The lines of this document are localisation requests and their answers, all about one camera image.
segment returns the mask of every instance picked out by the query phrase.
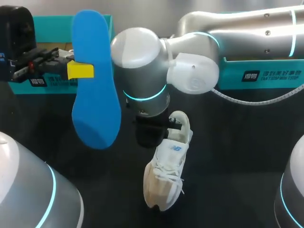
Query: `gray backdrop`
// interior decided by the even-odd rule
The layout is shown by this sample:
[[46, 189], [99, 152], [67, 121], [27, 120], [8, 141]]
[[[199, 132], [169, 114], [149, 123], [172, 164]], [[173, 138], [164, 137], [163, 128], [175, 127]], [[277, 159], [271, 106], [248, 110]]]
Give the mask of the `gray backdrop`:
[[33, 15], [76, 14], [92, 9], [112, 14], [116, 33], [146, 27], [160, 37], [170, 36], [178, 20], [191, 11], [248, 11], [299, 5], [301, 0], [0, 0], [0, 5], [27, 7]]

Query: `sneaker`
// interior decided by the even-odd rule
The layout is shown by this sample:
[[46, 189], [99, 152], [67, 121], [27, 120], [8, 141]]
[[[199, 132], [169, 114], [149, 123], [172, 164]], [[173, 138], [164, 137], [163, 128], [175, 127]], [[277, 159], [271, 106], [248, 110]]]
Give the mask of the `sneaker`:
[[168, 138], [156, 148], [143, 177], [144, 199], [148, 207], [158, 205], [160, 211], [169, 209], [183, 192], [181, 173], [193, 135], [184, 112], [175, 111], [169, 118], [181, 123], [181, 130], [168, 129]]

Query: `cyan box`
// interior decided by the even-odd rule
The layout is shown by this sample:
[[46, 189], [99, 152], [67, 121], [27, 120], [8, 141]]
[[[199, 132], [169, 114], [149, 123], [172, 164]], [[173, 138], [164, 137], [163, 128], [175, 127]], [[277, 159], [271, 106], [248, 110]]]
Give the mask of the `cyan box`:
[[245, 60], [220, 63], [218, 86], [226, 89], [297, 88], [304, 84], [304, 60]]
[[[113, 17], [103, 15], [109, 27], [109, 36], [115, 36]], [[72, 42], [72, 22], [74, 16], [35, 16], [35, 33], [37, 43], [56, 43], [60, 46], [70, 45]], [[27, 80], [23, 83], [9, 83], [14, 94], [75, 94], [77, 80], [62, 80], [59, 75], [44, 74], [46, 87], [33, 87]]]
[[[109, 36], [114, 38], [113, 18], [104, 15]], [[34, 17], [38, 43], [71, 43], [73, 16]], [[245, 60], [220, 62], [218, 86], [228, 89], [296, 88], [304, 84], [304, 60]], [[9, 83], [15, 94], [73, 94], [77, 80], [63, 81], [58, 75], [44, 74], [47, 87], [32, 87], [29, 81]]]

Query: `shoe insole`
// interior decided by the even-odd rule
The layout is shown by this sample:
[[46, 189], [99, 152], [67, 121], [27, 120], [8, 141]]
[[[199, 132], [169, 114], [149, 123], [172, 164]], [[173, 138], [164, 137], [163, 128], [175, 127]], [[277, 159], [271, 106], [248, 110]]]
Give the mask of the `shoe insole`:
[[105, 149], [117, 137], [121, 108], [114, 85], [109, 30], [104, 17], [93, 10], [77, 13], [73, 20], [72, 43], [75, 61], [94, 66], [94, 78], [78, 79], [73, 124], [84, 144]]

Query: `white cable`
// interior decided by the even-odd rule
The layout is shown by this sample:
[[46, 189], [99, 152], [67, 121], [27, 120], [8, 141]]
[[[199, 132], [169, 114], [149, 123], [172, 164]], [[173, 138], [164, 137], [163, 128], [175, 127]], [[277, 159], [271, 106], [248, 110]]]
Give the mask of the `white cable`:
[[287, 98], [289, 98], [289, 97], [291, 97], [291, 96], [299, 93], [303, 89], [304, 89], [304, 84], [302, 84], [301, 86], [297, 87], [293, 91], [290, 91], [289, 93], [284, 94], [284, 95], [282, 95], [280, 97], [277, 97], [277, 98], [271, 99], [271, 100], [267, 100], [267, 101], [259, 101], [259, 102], [250, 102], [250, 101], [237, 100], [235, 98], [232, 98], [230, 96], [222, 94], [221, 92], [219, 92], [216, 89], [212, 89], [211, 91], [214, 92], [216, 95], [218, 95], [220, 97], [223, 97], [224, 99], [226, 99], [228, 101], [231, 101], [233, 103], [237, 103], [237, 104], [240, 104], [240, 105], [259, 106], [259, 105], [269, 105], [269, 104], [273, 104], [273, 103], [285, 100], [285, 99], [287, 99]]

